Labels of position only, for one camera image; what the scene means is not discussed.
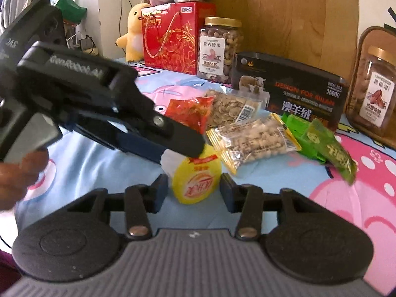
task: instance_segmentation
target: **wall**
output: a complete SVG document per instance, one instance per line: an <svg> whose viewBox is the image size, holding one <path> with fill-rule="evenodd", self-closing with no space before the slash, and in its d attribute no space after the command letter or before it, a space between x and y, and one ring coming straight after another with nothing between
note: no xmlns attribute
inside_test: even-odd
<svg viewBox="0 0 396 297"><path fill-rule="evenodd" d="M124 57L122 49L115 45L120 36L120 0L75 0L80 6L88 8L87 17L77 27L83 37L90 35L99 52L104 57L117 59ZM140 0L131 0L132 5ZM122 0L121 35L127 31L127 17L131 6L128 0Z"/></svg>
<svg viewBox="0 0 396 297"><path fill-rule="evenodd" d="M396 12L396 0L359 0L359 29L358 37L368 27L383 26L384 23L396 27L387 9L391 7Z"/></svg>
<svg viewBox="0 0 396 297"><path fill-rule="evenodd" d="M132 5L140 3L140 0L130 1ZM124 57L125 54L122 49L115 45L120 36L118 29L121 14L120 0L99 0L99 9L103 56L112 59ZM122 0L121 35L124 35L127 31L127 19L130 10L131 5L128 0Z"/></svg>
<svg viewBox="0 0 396 297"><path fill-rule="evenodd" d="M99 0L75 0L79 6L88 8L87 16L80 25L77 26L77 30L81 32L82 37L90 35L95 42L99 50L102 49L101 38L100 38L100 26L99 26ZM77 38L80 39L80 33L77 33Z"/></svg>

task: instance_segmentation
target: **jar lid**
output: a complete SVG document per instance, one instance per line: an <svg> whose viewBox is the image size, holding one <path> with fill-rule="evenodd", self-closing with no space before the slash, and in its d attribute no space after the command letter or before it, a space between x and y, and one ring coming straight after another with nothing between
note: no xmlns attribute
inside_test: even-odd
<svg viewBox="0 0 396 297"><path fill-rule="evenodd" d="M206 25L224 25L226 27L242 27L242 22L236 19L207 17L205 18Z"/></svg>
<svg viewBox="0 0 396 297"><path fill-rule="evenodd" d="M369 54L372 54L373 56L376 56L378 58L381 58L382 60L385 60L386 62L389 62L391 65L396 66L396 58L389 52L380 49L375 46L370 46L369 47Z"/></svg>

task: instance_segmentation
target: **snack bag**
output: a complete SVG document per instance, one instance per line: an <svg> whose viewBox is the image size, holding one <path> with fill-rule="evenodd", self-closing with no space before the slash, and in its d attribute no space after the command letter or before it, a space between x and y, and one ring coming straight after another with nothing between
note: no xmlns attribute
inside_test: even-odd
<svg viewBox="0 0 396 297"><path fill-rule="evenodd" d="M335 139L333 132L324 127L320 120L315 118L302 138L309 141L314 149L330 161L349 185L355 182L357 171L355 161Z"/></svg>
<svg viewBox="0 0 396 297"><path fill-rule="evenodd" d="M199 158L188 158L167 149L161 167L171 178L171 187L180 203L194 204L207 198L219 185L221 161L206 144Z"/></svg>
<svg viewBox="0 0 396 297"><path fill-rule="evenodd" d="M301 150L300 144L276 114L264 120L213 128L206 133L232 174L236 174L244 163Z"/></svg>
<svg viewBox="0 0 396 297"><path fill-rule="evenodd" d="M261 101L239 95L236 90L225 93L208 90L205 97L214 96L212 112L207 122L208 129L230 123L242 123L251 119L261 107Z"/></svg>
<svg viewBox="0 0 396 297"><path fill-rule="evenodd" d="M310 124L309 121L303 120L301 117L296 115L287 115L286 113L283 114L282 121L286 124L293 136L301 145L302 150L299 151L301 155L304 155L310 159L316 159L323 164L326 163L326 158L313 148L311 142L302 138Z"/></svg>
<svg viewBox="0 0 396 297"><path fill-rule="evenodd" d="M165 116L204 134L215 97L171 99Z"/></svg>

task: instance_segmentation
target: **black box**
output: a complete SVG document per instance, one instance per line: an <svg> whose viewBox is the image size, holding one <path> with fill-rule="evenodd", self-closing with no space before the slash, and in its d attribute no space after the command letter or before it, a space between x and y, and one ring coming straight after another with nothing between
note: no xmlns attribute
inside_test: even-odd
<svg viewBox="0 0 396 297"><path fill-rule="evenodd" d="M342 77L256 52L235 54L231 84L233 89L263 100L271 112L288 112L308 121L318 118L332 131L337 129L348 95Z"/></svg>

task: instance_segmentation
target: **human hand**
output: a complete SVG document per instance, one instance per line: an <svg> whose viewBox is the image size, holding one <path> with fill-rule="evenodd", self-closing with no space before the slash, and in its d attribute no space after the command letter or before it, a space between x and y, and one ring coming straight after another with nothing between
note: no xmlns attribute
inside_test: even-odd
<svg viewBox="0 0 396 297"><path fill-rule="evenodd" d="M12 209L22 200L47 164L46 148L27 154L20 164L0 163L0 211Z"/></svg>

